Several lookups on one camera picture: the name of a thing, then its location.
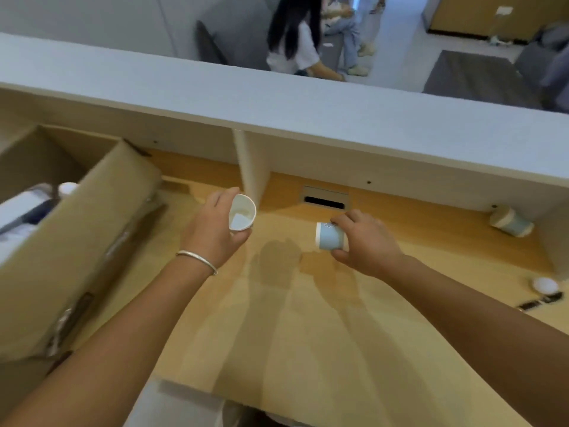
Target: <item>jeans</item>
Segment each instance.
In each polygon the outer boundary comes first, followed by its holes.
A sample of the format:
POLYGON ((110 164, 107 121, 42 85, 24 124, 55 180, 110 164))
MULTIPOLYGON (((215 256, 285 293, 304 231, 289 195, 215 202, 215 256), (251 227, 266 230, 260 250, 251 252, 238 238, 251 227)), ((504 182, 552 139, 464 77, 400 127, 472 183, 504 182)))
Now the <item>jeans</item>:
POLYGON ((359 25, 351 18, 340 18, 331 27, 324 29, 326 36, 342 33, 344 35, 344 67, 349 69, 357 64, 357 52, 361 46, 359 25))

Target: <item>white round object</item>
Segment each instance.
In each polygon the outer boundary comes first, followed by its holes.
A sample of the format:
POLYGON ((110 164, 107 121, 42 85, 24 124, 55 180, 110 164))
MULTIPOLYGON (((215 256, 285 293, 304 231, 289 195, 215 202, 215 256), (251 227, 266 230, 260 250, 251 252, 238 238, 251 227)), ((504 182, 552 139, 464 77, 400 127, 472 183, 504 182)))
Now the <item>white round object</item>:
POLYGON ((557 294, 559 292, 559 285, 557 282, 548 277, 535 278, 531 286, 536 292, 544 295, 557 294))
POLYGON ((57 192, 59 193, 59 198, 64 199, 65 197, 69 196, 73 191, 79 186, 77 183, 72 183, 71 181, 67 183, 61 183, 57 188, 57 192))
POLYGON ((257 216, 257 207, 255 202, 246 195, 238 194, 231 204, 229 211, 229 229, 245 230, 252 226, 257 216))

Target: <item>gray carpet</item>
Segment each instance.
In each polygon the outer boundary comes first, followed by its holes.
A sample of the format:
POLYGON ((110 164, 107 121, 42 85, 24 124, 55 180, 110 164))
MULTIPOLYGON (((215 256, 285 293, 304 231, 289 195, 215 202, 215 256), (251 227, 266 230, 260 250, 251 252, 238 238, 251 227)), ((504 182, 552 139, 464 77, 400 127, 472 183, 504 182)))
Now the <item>gray carpet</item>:
POLYGON ((500 105, 542 109, 539 97, 509 60, 444 50, 424 93, 500 105))

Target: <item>white t-shirt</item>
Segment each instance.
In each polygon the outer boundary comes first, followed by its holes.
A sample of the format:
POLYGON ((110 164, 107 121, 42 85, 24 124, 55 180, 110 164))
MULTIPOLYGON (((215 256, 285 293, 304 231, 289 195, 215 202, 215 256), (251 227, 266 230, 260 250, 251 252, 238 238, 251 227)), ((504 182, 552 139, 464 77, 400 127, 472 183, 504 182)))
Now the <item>white t-shirt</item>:
POLYGON ((298 26, 298 50, 296 55, 287 60, 284 55, 285 36, 279 43, 278 52, 269 52, 267 64, 272 71, 280 73, 295 74, 297 71, 303 71, 310 66, 314 66, 320 60, 317 49, 312 41, 312 33, 306 21, 302 21, 298 26))

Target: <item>hand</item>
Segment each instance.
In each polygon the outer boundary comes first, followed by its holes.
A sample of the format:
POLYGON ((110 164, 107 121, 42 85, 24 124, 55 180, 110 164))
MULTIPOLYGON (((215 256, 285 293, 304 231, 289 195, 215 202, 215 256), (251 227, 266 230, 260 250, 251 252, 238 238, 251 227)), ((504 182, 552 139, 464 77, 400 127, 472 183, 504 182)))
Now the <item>hand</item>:
POLYGON ((229 230, 229 210, 233 198, 239 193, 238 187, 224 192, 214 192, 188 224, 181 236, 181 250, 192 251, 207 259, 216 268, 232 257, 251 235, 246 229, 231 234, 229 230))
POLYGON ((354 15, 354 11, 350 6, 342 6, 340 11, 340 16, 344 18, 350 18, 354 15))
POLYGON ((347 235, 349 251, 333 250, 338 262, 362 274, 387 281, 396 278, 405 269, 407 257, 385 225, 371 215, 352 209, 332 217, 347 235))

